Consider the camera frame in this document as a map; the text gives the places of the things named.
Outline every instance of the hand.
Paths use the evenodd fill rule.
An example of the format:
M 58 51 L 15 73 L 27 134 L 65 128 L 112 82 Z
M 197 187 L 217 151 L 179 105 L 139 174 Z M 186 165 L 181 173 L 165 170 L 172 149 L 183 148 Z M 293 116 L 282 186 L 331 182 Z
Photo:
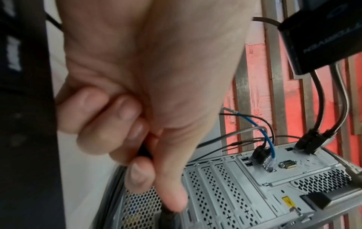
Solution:
M 249 0 L 58 0 L 69 76 L 58 128 L 128 165 L 127 188 L 187 205 L 181 174 L 213 127 L 248 31 Z M 137 157 L 145 141 L 153 160 Z

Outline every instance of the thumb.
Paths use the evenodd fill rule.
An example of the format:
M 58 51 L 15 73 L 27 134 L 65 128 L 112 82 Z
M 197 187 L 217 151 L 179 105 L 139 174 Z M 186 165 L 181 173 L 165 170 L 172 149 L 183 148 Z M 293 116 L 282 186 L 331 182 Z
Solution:
M 154 182 L 162 202 L 174 212 L 181 212 L 187 206 L 188 194 L 181 183 L 185 165 L 197 145 L 211 130 L 217 116 L 210 121 L 195 123 L 180 129 L 164 129 L 156 145 Z

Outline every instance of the usb port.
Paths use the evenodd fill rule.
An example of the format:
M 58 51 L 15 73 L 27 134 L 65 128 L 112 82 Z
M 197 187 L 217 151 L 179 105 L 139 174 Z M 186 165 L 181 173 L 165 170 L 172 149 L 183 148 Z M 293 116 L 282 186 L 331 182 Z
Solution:
M 253 166 L 253 163 L 252 162 L 248 162 L 248 163 L 245 163 L 246 167 L 250 167 L 250 166 Z

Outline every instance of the warning label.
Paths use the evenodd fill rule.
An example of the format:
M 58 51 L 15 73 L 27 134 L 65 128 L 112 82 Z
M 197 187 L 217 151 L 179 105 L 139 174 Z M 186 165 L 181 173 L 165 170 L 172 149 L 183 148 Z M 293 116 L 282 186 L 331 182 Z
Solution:
M 289 208 L 291 208 L 291 207 L 297 207 L 296 205 L 295 205 L 295 203 L 287 196 L 287 197 L 283 197 L 282 198 L 283 199 L 283 201 L 287 204 L 287 206 L 289 207 Z

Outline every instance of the fingernail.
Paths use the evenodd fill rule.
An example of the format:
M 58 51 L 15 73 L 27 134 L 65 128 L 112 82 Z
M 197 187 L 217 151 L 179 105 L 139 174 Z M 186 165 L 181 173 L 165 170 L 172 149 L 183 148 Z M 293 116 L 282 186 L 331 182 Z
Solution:
M 147 174 L 136 163 L 131 165 L 129 169 L 129 178 L 134 185 L 139 185 L 146 181 Z
M 134 126 L 132 127 L 131 131 L 128 133 L 127 139 L 128 140 L 137 139 L 141 135 L 143 130 L 144 130 L 143 124 L 136 121 Z
M 122 120 L 131 120 L 141 113 L 138 103 L 132 99 L 126 99 L 120 104 L 118 116 Z
M 104 98 L 96 93 L 88 94 L 83 101 L 83 108 L 86 112 L 92 113 L 102 109 L 104 106 Z

